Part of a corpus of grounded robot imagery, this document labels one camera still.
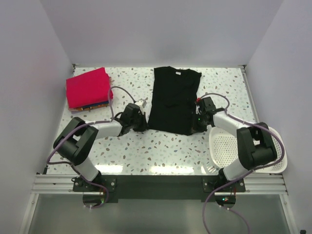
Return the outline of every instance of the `wall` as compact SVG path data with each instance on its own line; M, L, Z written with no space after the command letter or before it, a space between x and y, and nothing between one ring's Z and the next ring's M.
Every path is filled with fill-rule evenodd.
M247 66L260 119L283 137L284 172L298 227L312 231L312 1L284 0Z
M16 234L64 104L71 64L37 0L0 2L0 233Z
M283 0L41 0L72 63L247 64Z

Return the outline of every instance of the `speckled white tabletop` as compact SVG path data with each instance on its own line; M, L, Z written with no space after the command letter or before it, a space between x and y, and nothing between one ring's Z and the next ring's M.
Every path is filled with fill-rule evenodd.
M96 68L76 68L74 76ZM105 68L112 85L128 90L135 99L147 99L147 115L151 110L154 83L153 68ZM243 75L239 68L191 68L201 72L202 77L197 96L219 93L230 100L229 113L247 121L254 120ZM120 89L114 89L113 109L123 111L131 99ZM226 102L212 96L216 107L225 107ZM109 107L80 113L71 113L65 105L58 134L71 118L103 120L111 117ZM130 133L121 137L96 140L89 158L102 174L115 175L216 175L209 152L209 132L182 136L167 132L148 130ZM54 155L52 161L65 160ZM49 166L47 174L69 174L74 172L67 165Z

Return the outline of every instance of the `black cloth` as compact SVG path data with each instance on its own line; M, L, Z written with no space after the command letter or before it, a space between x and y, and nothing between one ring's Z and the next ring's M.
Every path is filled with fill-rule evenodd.
M201 73L158 67L154 75L150 129L190 135Z

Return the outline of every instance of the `gray floor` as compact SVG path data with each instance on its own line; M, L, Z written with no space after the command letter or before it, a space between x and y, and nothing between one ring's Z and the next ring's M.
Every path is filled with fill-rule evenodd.
M120 200L89 212L80 195L41 195L31 234L204 234L203 203L195 200ZM241 195L236 211L253 234L289 234L279 196ZM213 234L246 234L236 215L209 203L207 224Z

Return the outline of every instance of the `white plastic basket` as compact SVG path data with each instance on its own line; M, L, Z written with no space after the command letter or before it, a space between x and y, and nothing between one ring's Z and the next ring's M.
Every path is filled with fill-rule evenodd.
M269 129L275 133L282 141L283 140L280 134L274 129L269 127ZM277 140L272 137L276 151L277 151L277 159L282 156L282 150ZM238 158L237 154L237 139L224 131L221 128L214 127L209 132L209 148L210 154L213 162L217 167L223 168L231 164L235 159ZM257 173L273 173L278 174L283 172L287 167L287 156L285 156L283 160L271 167L264 168L261 170L257 170Z

